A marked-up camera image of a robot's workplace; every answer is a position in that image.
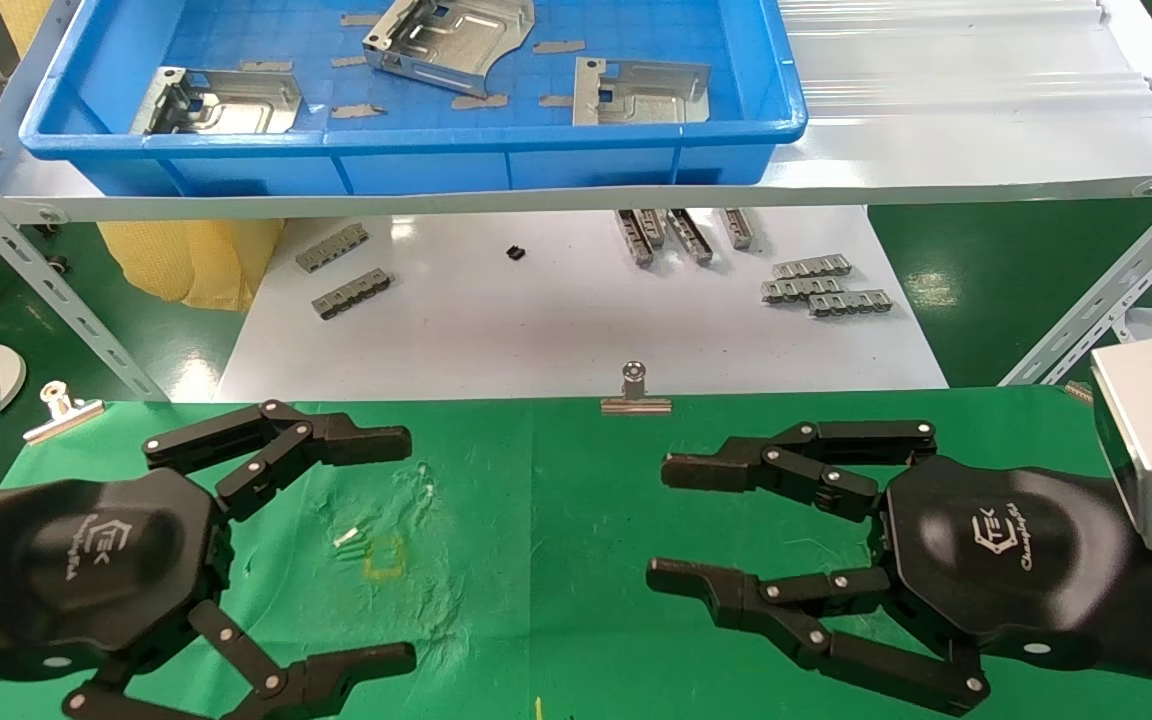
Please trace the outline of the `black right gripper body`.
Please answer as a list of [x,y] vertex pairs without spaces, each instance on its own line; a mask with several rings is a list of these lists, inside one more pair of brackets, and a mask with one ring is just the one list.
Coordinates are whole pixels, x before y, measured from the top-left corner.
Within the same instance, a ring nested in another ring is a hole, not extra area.
[[1107,662],[1102,615],[1138,544],[1107,480],[929,457],[890,479],[879,520],[887,611],[933,651]]

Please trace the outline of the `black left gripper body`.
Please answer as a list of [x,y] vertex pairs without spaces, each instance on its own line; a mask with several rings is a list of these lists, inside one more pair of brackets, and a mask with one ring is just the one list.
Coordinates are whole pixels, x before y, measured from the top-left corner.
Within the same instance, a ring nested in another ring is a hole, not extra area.
[[233,559],[215,498],[177,471],[0,488],[0,680],[160,669]]

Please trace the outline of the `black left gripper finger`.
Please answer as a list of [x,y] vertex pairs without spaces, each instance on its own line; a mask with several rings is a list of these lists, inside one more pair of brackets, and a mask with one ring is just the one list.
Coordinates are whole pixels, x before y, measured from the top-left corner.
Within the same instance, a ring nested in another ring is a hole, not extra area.
[[[353,688],[369,680],[412,673],[410,642],[314,653],[279,667],[243,632],[218,602],[197,602],[187,614],[189,628],[215,647],[221,659],[247,680],[250,691],[223,719],[323,719],[343,710]],[[127,696],[132,664],[111,660],[63,702],[69,719],[197,719],[183,710]]]
[[358,467],[410,457],[410,429],[357,427],[347,414],[302,414],[282,401],[238,407],[143,444],[147,468],[182,475],[233,458],[215,486],[225,520],[247,521],[317,464]]

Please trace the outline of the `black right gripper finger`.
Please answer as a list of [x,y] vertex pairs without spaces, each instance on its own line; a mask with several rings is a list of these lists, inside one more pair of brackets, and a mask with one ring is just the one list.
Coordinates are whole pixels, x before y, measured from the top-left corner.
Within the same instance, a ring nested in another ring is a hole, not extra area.
[[728,493],[764,488],[861,523],[881,503],[879,483],[858,467],[910,467],[935,454],[931,420],[803,420],[772,437],[732,435],[713,454],[667,454],[669,488]]
[[760,579],[736,568],[655,558],[645,579],[654,592],[700,600],[718,628],[761,635],[799,669],[947,717],[964,717],[990,697],[980,655],[969,644],[950,641],[931,657],[824,624],[895,600],[882,568]]

